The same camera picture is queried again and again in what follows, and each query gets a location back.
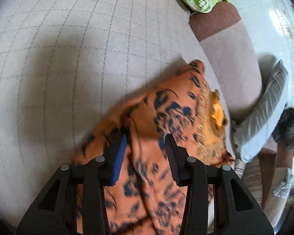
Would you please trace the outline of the grey striped pillow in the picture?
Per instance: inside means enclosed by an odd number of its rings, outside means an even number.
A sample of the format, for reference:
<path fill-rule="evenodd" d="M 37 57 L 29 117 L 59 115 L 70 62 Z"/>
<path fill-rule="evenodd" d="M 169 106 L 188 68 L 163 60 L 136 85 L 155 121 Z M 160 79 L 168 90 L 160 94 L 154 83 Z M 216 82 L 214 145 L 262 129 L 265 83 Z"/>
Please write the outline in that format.
<path fill-rule="evenodd" d="M 233 132 L 239 159 L 249 163 L 272 135 L 288 100 L 289 74 L 280 60 L 272 69 L 264 94 Z"/>

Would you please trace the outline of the pink and maroon blanket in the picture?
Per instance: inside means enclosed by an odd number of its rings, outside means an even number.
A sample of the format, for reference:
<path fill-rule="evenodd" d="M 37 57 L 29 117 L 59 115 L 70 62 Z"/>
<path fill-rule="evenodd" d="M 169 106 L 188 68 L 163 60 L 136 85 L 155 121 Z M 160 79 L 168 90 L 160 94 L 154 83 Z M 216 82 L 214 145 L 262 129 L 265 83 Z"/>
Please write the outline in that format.
<path fill-rule="evenodd" d="M 193 13 L 189 25 L 211 64 L 231 119 L 240 124 L 257 105 L 263 86 L 254 46 L 237 8 L 219 2 L 207 14 Z"/>

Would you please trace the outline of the grey checked bed sheet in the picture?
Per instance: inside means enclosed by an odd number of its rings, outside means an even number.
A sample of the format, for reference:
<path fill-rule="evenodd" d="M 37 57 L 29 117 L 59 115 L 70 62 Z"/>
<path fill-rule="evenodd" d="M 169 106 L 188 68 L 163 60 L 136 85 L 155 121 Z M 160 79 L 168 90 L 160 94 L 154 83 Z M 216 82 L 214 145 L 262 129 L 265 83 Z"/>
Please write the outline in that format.
<path fill-rule="evenodd" d="M 0 0 L 0 217 L 16 227 L 117 102 L 198 59 L 180 0 Z"/>

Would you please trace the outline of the orange floral print garment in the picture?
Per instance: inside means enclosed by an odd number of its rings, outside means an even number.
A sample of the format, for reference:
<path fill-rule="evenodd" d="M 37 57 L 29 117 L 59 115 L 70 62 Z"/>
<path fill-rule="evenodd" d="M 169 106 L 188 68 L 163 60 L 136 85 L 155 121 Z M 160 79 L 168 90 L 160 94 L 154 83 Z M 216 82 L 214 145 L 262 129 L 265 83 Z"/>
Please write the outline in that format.
<path fill-rule="evenodd" d="M 219 93 L 210 90 L 199 60 L 105 116 L 74 163 L 83 165 L 101 155 L 113 141 L 113 133 L 125 130 L 127 147 L 119 180 L 104 190 L 110 231 L 178 234 L 186 188 L 172 179 L 165 137 L 172 134 L 190 156 L 220 167 L 234 162 L 226 150 L 227 123 Z"/>

